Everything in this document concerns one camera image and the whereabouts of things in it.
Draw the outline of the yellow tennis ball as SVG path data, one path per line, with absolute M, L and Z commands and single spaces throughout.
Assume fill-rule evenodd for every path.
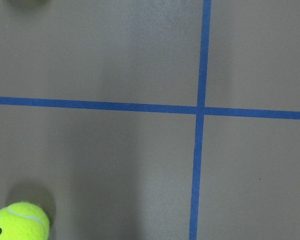
M 44 5 L 48 2 L 48 0 L 10 0 L 11 4 L 16 6 L 23 6 L 23 7 L 37 7 Z
M 49 230 L 47 214 L 34 204 L 16 202 L 0 209 L 0 240 L 45 240 Z

